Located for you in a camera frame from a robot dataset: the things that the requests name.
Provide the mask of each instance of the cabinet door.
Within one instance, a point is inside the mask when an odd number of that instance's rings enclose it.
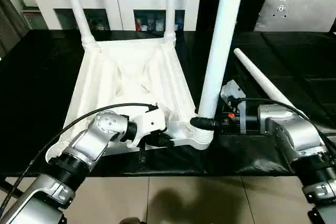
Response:
[[[118,0],[123,30],[152,29],[154,22],[162,26],[165,20],[166,0]],[[195,31],[200,0],[175,0],[175,29]]]
[[[49,29],[71,29],[73,19],[70,0],[36,0]],[[90,27],[122,30],[118,0],[80,0]]]

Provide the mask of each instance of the items on cabinet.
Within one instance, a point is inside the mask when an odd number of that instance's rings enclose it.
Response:
[[[136,31],[165,31],[165,10],[134,10]],[[175,11],[175,31],[183,31],[184,10]]]

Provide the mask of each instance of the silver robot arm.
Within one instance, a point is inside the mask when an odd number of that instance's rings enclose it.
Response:
[[[223,86],[221,96],[239,114],[233,121],[241,134],[249,124],[261,134],[272,135],[287,163],[302,183],[302,191],[315,207],[308,212],[313,224],[334,224],[336,219],[336,160],[321,140],[316,127],[290,109],[277,104],[260,105],[257,115],[249,115],[246,103],[234,108],[235,99],[245,94],[235,81]]]
[[[67,209],[76,190],[103,156],[110,141],[132,142],[162,130],[163,113],[146,113],[152,120],[130,122],[126,116],[112,111],[97,114],[88,128],[80,132],[56,158],[50,160],[50,169],[41,174],[0,220],[0,224],[58,224],[67,223],[61,209]]]

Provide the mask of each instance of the floor tile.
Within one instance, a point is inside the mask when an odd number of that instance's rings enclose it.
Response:
[[[25,178],[20,186],[26,190],[34,178]],[[6,194],[0,191],[1,200]],[[148,178],[87,178],[76,192],[69,209],[64,211],[70,224],[118,224],[122,219],[146,218]]]
[[[18,189],[20,189],[21,191],[25,191],[27,190],[27,188],[31,185],[31,183],[35,180],[36,178],[24,178],[20,185],[18,186]],[[6,181],[11,183],[12,185],[15,183],[15,181],[17,180],[17,178],[13,178],[13,177],[9,177],[6,178]],[[0,204],[2,204],[3,200],[6,198],[7,194],[3,191],[0,190]],[[11,198],[11,200],[9,201],[5,212],[15,203],[16,199],[15,198]]]
[[[243,177],[256,224],[309,224],[307,203],[296,177]]]
[[[253,224],[239,177],[151,177],[148,224]]]

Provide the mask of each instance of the black table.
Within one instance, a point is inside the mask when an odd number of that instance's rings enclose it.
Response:
[[[132,31],[95,34],[97,40],[153,38]],[[177,34],[179,56],[195,105],[202,91],[212,35]],[[313,120],[336,125],[336,36],[322,33],[236,34],[239,47],[275,85]],[[30,31],[0,61],[0,176],[18,176],[63,126],[83,57],[77,31]],[[248,97],[267,97],[233,53],[224,81],[235,79]],[[210,147],[190,146],[104,157],[90,176],[292,175],[269,136],[216,135]],[[28,176],[46,169],[42,157]]]

